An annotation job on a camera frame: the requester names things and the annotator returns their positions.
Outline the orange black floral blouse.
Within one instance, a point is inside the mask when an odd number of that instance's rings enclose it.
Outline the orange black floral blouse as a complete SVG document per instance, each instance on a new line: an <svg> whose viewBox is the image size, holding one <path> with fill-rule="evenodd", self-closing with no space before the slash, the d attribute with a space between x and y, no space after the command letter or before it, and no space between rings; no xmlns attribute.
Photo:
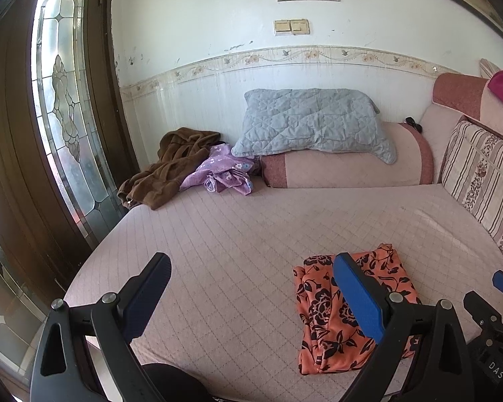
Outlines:
<svg viewBox="0 0 503 402"><path fill-rule="evenodd" d="M393 246L382 243L374 251L351 256L365 275L389 292L409 302L421 301ZM311 256L293 268L296 304L303 322L298 356L303 375L348 372L361 369L375 348L364 335L333 277L332 255Z"/></svg>

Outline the striped floral pillow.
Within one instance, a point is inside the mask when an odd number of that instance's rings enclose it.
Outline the striped floral pillow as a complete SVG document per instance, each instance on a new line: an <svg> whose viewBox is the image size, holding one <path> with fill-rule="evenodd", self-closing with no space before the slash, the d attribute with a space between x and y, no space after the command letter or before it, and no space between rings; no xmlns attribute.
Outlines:
<svg viewBox="0 0 503 402"><path fill-rule="evenodd" d="M503 255L503 138L467 120L452 130L441 182Z"/></svg>

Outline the pink bolster cushion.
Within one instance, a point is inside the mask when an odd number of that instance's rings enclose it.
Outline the pink bolster cushion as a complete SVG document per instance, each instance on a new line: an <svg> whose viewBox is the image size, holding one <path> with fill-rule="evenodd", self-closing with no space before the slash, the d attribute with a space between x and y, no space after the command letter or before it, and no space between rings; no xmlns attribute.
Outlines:
<svg viewBox="0 0 503 402"><path fill-rule="evenodd" d="M272 188L382 188L434 182L434 159L424 136L408 124L383 124L397 149L388 165L368 152L290 151L261 158Z"/></svg>

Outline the pink quilted mattress cover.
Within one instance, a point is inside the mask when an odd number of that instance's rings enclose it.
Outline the pink quilted mattress cover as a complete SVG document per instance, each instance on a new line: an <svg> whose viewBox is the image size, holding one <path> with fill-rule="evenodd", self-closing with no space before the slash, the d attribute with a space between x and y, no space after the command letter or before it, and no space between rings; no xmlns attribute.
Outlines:
<svg viewBox="0 0 503 402"><path fill-rule="evenodd" d="M480 329L462 300L475 291L503 317L492 277L503 255L440 185L210 193L194 187L158 210L129 211L83 264L65 299L91 304L118 291L151 257L171 280L132 348L143 363L177 366L234 401L336 401L351 372L304 376L293 268L314 255L398 251L421 300L452 301L464 335Z"/></svg>

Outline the black sunglasses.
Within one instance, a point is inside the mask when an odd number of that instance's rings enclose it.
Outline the black sunglasses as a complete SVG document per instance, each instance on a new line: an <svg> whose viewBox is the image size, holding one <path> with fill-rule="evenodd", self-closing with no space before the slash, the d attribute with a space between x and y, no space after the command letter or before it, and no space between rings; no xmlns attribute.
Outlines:
<svg viewBox="0 0 503 402"><path fill-rule="evenodd" d="M417 123L414 120L414 118L412 118L411 116L406 117L405 120L404 120L404 122L405 122L405 124L411 126L418 133L422 133L423 132L423 127L419 123Z"/></svg>

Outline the pink sofa backrest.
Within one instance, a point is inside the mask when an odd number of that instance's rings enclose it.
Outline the pink sofa backrest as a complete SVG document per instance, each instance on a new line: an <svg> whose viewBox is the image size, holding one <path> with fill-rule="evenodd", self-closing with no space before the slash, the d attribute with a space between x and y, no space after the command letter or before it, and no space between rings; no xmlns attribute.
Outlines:
<svg viewBox="0 0 503 402"><path fill-rule="evenodd" d="M441 74L435 81L432 103L420 120L423 136L433 154L435 183L439 182L445 150L452 130L467 119L503 138L503 103L489 90L488 83L500 70L481 62L482 76Z"/></svg>

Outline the wooden glass door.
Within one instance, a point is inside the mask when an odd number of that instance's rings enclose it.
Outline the wooden glass door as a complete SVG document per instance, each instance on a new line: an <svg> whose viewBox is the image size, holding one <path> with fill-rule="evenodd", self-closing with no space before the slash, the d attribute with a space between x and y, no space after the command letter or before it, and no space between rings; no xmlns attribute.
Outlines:
<svg viewBox="0 0 503 402"><path fill-rule="evenodd" d="M51 301L138 169L113 58L111 0L0 0L0 378L21 400Z"/></svg>

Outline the brown fleece garment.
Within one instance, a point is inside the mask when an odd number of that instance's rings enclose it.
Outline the brown fleece garment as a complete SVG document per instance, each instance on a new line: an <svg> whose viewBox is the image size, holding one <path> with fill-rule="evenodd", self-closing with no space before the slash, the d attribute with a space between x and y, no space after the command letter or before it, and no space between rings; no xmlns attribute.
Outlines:
<svg viewBox="0 0 503 402"><path fill-rule="evenodd" d="M181 127L165 134L160 141L158 161L127 179L118 189L121 204L132 209L146 205L152 211L170 201L182 182L205 161L221 134Z"/></svg>

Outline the purple floral garment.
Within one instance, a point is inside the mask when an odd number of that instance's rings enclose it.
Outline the purple floral garment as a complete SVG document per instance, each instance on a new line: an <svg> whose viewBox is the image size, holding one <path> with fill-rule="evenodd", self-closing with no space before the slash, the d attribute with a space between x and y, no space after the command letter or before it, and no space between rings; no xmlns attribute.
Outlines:
<svg viewBox="0 0 503 402"><path fill-rule="evenodd" d="M236 157L231 149L228 143L212 146L208 158L184 179L180 191L203 186L212 193L233 189L244 196L251 194L253 182L250 177L258 170L258 161L253 157Z"/></svg>

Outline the grey quilted blanket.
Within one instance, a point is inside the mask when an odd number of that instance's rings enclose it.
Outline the grey quilted blanket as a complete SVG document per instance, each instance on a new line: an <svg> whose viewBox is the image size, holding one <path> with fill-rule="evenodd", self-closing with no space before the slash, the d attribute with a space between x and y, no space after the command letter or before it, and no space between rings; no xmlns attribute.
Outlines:
<svg viewBox="0 0 503 402"><path fill-rule="evenodd" d="M379 110L363 92L254 89L244 99L242 133L231 150L236 157L312 150L371 153L388 165L397 161Z"/></svg>

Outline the beige wall switch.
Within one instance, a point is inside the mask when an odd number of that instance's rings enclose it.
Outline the beige wall switch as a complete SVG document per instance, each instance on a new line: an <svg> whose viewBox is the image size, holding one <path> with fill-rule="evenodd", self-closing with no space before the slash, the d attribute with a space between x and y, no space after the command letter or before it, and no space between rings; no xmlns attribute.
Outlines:
<svg viewBox="0 0 503 402"><path fill-rule="evenodd" d="M275 20L273 28L276 36L307 36L311 33L310 23L307 19Z"/></svg>

